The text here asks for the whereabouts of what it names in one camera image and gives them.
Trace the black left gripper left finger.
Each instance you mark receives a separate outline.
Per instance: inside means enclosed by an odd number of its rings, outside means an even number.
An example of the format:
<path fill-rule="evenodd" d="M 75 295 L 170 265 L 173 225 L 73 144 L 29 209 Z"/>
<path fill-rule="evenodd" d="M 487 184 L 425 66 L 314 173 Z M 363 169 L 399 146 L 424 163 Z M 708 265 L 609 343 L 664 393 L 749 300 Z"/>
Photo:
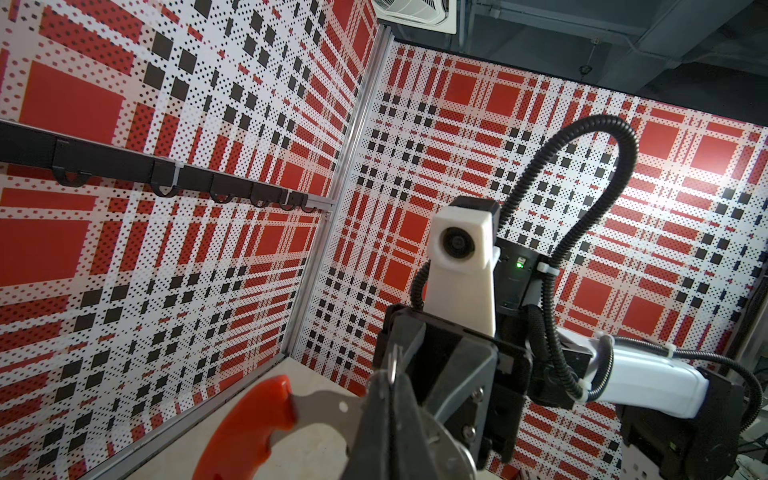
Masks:
<path fill-rule="evenodd" d="M 370 379 L 356 439 L 342 479 L 389 479 L 391 473 L 391 383 L 384 371 Z"/>

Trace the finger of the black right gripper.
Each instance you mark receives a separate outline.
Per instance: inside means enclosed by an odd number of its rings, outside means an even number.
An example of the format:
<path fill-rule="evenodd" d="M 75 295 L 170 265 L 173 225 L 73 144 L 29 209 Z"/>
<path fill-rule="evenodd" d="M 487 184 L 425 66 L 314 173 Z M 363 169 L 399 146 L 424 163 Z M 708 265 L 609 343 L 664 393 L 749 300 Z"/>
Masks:
<path fill-rule="evenodd" d="M 464 449 L 473 471 L 479 467 L 497 360 L 493 343 L 461 339 L 422 402 L 424 410 Z"/>
<path fill-rule="evenodd" d="M 393 354 L 397 371 L 410 378 L 425 378 L 425 357 L 420 353 L 426 340 L 425 315 L 419 311 L 388 311 L 377 337 L 373 375 L 382 372 Z"/>

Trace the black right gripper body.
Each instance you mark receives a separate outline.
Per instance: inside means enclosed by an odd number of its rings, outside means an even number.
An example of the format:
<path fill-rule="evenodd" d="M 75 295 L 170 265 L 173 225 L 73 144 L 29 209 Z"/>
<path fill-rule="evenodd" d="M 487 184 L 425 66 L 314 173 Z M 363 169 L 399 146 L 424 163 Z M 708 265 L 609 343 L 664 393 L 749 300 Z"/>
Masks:
<path fill-rule="evenodd" d="M 543 257 L 502 238 L 497 239 L 496 244 L 501 256 L 494 271 L 496 332 L 493 337 L 402 304 L 386 311 L 386 314 L 419 311 L 425 315 L 426 340 L 420 353 L 425 357 L 426 377 L 409 377 L 421 408 L 461 339 L 485 340 L 497 347 L 498 360 L 478 468 L 485 465 L 491 453 L 499 454 L 504 461 L 512 458 L 526 401 L 551 408 L 570 409 L 574 405 L 558 384 L 548 358 L 544 319 L 539 307 L 544 276 L 535 269 Z"/>

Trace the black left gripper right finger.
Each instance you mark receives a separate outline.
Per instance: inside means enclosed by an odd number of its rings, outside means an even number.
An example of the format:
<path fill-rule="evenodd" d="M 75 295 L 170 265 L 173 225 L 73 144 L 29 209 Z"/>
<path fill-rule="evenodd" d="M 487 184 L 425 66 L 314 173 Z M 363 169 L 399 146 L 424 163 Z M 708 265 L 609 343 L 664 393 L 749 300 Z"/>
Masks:
<path fill-rule="evenodd" d="M 391 479 L 439 479 L 430 450 L 421 409 L 407 375 L 397 369 L 389 375 Z"/>

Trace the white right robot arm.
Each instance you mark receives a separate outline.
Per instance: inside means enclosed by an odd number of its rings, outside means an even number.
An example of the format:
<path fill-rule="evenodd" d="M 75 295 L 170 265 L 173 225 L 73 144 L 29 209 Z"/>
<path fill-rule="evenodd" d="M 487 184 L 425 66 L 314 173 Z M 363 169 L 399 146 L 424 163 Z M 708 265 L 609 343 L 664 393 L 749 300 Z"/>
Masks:
<path fill-rule="evenodd" d="M 527 403 L 575 406 L 547 349 L 541 257 L 506 240 L 499 247 L 494 335 L 396 304 L 386 312 L 373 360 L 382 366 L 397 354 L 416 403 L 476 464 L 491 454 L 513 457 Z M 560 340 L 572 375 L 616 407 L 623 478 L 719 479 L 730 472 L 741 430 L 760 406 L 756 381 L 734 384 L 702 368 L 703 352 L 570 331 Z"/>

